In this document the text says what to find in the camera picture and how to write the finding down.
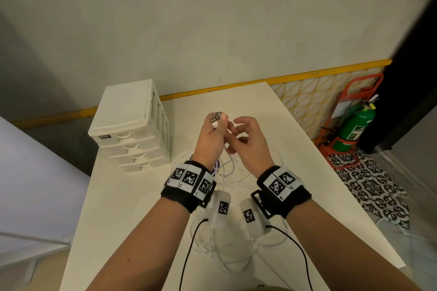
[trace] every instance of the fire extinguisher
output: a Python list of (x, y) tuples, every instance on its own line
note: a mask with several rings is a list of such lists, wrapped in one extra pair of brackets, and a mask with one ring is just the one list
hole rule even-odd
[[(336, 132), (336, 136), (348, 142), (355, 142), (360, 138), (363, 131), (368, 127), (369, 123), (375, 118), (375, 105), (373, 102), (378, 95), (374, 95), (371, 99), (363, 101), (361, 105), (356, 105), (342, 121)], [(332, 148), (338, 152), (348, 152), (352, 144), (345, 144), (340, 140), (335, 140)]]

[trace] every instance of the yellow trim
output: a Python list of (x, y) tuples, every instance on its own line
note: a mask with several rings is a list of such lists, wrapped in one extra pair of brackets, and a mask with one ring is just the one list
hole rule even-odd
[[(162, 96), (160, 96), (160, 99), (161, 99), (161, 101), (170, 100), (170, 99), (187, 97), (187, 96), (192, 96), (192, 95), (199, 95), (201, 93), (206, 93), (206, 92), (211, 92), (211, 91), (236, 88), (236, 87), (240, 87), (243, 85), (261, 83), (261, 82), (267, 82), (267, 84), (269, 84), (269, 85), (281, 84), (281, 83), (287, 83), (287, 82), (294, 82), (297, 80), (306, 80), (308, 78), (317, 78), (317, 77), (322, 77), (322, 76), (335, 75), (335, 74), (339, 74), (339, 73), (348, 73), (351, 71), (362, 70), (362, 69), (379, 68), (379, 67), (388, 66), (389, 64), (391, 64), (391, 59), (357, 63), (357, 64), (353, 64), (353, 65), (349, 65), (349, 66), (328, 68), (328, 69), (310, 71), (307, 73), (299, 73), (299, 74), (293, 74), (293, 75), (266, 78), (263, 80), (252, 80), (249, 82), (221, 85), (221, 86), (207, 88), (207, 89), (173, 93), (171, 95), (162, 95)], [(30, 119), (30, 120), (16, 121), (16, 122), (12, 122), (12, 124), (20, 129), (36, 128), (36, 127), (41, 127), (44, 125), (50, 125), (50, 124), (55, 124), (55, 123), (60, 123), (60, 122), (71, 121), (71, 120), (75, 120), (77, 118), (94, 116), (96, 114), (96, 111), (97, 111), (97, 106), (92, 107), (92, 108), (87, 108), (87, 109), (81, 109), (79, 111), (74, 111), (74, 112), (66, 112), (66, 113), (61, 113), (61, 114), (56, 114), (56, 115), (51, 115), (51, 116), (45, 116), (45, 117), (41, 117), (41, 118), (34, 118), (34, 119)]]

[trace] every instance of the wristband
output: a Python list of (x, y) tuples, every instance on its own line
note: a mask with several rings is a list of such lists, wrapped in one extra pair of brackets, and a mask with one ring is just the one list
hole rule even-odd
[(214, 176), (202, 164), (186, 161), (167, 179), (161, 197), (179, 202), (192, 213), (197, 206), (206, 207), (216, 184)]
[(311, 199), (301, 180), (285, 167), (270, 167), (258, 178), (257, 185), (260, 190), (253, 192), (251, 197), (266, 218), (274, 215), (286, 218), (295, 206)]

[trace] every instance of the white table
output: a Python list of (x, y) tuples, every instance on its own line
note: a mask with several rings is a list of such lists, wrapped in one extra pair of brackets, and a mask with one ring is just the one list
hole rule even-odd
[[(199, 129), (209, 112), (223, 111), (229, 114), (230, 119), (242, 115), (255, 117), (270, 144), (274, 145), (270, 138), (281, 142), (288, 168), (303, 179), (316, 202), (394, 266), (405, 266), (266, 83), (164, 101), (163, 106), (170, 121), (173, 157), (195, 147)], [(87, 288), (112, 253), (158, 200), (162, 184), (169, 174), (170, 165), (146, 173), (126, 175), (98, 154), (60, 291)], [(249, 184), (255, 189), (254, 178), (251, 178), (252, 181), (248, 179)], [(237, 205), (241, 199), (232, 195)], [(164, 290), (178, 289), (187, 250), (188, 244), (182, 239)], [(309, 265), (314, 290), (328, 290), (313, 264), (310, 262)], [(225, 291), (261, 283), (282, 287), (288, 284), (296, 290), (309, 290), (303, 256), (291, 241), (260, 249), (248, 266), (236, 275), (224, 274), (211, 259), (192, 251), (184, 274), (183, 289)]]

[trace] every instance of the white plastic drawer organizer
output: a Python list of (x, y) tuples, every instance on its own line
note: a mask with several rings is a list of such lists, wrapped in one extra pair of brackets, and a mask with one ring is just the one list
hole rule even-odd
[(88, 134), (126, 173), (170, 163), (169, 123), (152, 80), (106, 87)]

